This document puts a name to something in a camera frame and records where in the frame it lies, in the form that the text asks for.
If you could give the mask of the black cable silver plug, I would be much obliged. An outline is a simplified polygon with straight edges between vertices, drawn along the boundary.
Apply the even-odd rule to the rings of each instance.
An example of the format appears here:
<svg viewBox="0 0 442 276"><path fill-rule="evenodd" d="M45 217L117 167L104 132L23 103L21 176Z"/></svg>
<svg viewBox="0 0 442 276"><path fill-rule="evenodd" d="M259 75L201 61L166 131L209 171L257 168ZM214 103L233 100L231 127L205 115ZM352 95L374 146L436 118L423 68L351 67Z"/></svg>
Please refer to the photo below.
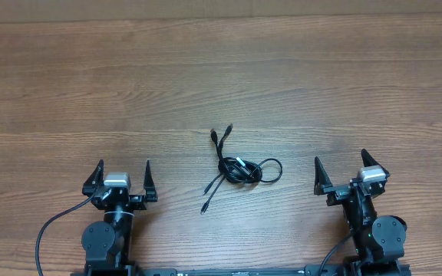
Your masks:
<svg viewBox="0 0 442 276"><path fill-rule="evenodd" d="M201 215L207 211L210 201L225 180L232 184L253 184L262 180L262 169L259 164L245 161L239 157L225 157L223 155L224 142L230 135L232 128L233 126L229 125L221 138L218 137L214 129L210 131L210 138L216 147L216 154L218 156L219 173L203 191L203 195L206 195L217 182L214 191L200 210Z"/></svg>

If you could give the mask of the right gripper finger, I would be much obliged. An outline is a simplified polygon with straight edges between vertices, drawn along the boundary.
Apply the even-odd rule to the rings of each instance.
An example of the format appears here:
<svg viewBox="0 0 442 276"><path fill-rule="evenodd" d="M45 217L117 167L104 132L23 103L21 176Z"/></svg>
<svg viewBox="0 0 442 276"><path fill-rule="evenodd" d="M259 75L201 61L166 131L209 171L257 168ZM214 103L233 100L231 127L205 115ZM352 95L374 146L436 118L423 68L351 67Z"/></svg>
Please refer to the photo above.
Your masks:
<svg viewBox="0 0 442 276"><path fill-rule="evenodd" d="M386 177L390 176L390 173L380 163L378 163L366 149L361 150L361 159L364 167L380 166Z"/></svg>
<svg viewBox="0 0 442 276"><path fill-rule="evenodd" d="M314 194L317 196L322 196L330 191L333 184L329 179L328 174L325 171L320 159L316 156L314 161L315 161Z"/></svg>

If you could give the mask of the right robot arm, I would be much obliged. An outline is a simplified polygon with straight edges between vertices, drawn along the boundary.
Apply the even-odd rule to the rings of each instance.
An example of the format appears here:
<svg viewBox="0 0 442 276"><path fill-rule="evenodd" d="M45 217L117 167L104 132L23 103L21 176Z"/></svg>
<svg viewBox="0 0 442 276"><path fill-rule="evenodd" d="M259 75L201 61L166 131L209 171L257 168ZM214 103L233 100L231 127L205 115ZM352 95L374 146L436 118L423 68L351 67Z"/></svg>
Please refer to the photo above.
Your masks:
<svg viewBox="0 0 442 276"><path fill-rule="evenodd" d="M327 196L328 206L343 208L349 233L325 256L315 269L317 275L389 275L411 274L408 264L401 264L404 256L407 223L395 215L379 216L372 199L385 192L390 173L366 150L361 150L363 166L349 183L335 186L328 177L321 160L315 158L314 194ZM342 264L328 263L331 256L352 240L356 254L344 258Z"/></svg>

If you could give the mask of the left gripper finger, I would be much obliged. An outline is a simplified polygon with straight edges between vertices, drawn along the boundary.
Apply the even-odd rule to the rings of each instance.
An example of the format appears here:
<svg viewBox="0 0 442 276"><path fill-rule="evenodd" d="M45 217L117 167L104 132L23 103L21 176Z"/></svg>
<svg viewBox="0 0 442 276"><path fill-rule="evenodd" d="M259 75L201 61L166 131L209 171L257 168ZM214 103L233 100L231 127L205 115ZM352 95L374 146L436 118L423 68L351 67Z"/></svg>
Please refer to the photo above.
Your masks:
<svg viewBox="0 0 442 276"><path fill-rule="evenodd" d="M103 184L104 177L104 161L101 159L95 170L90 174L82 186L82 194L84 196L92 196L97 188Z"/></svg>
<svg viewBox="0 0 442 276"><path fill-rule="evenodd" d="M147 160L146 169L144 173L143 188L145 190L145 196L147 202L156 202L158 200L157 191L153 182L151 174L150 161Z"/></svg>

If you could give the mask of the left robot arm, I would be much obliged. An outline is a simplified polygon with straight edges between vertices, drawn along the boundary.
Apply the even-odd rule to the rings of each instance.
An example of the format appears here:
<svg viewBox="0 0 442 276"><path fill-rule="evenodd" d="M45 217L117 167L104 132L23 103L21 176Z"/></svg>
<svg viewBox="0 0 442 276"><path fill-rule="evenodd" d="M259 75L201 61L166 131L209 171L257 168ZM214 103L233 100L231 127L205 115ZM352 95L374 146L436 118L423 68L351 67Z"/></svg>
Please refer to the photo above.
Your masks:
<svg viewBox="0 0 442 276"><path fill-rule="evenodd" d="M81 237L86 253L85 275L143 274L139 264L130 260L130 247L134 213L145 210L147 203L158 200L149 163L144 173L145 193L134 195L130 187L130 176L126 172L104 175L103 161L84 182L83 195L96 209L104 212L103 219L86 227Z"/></svg>

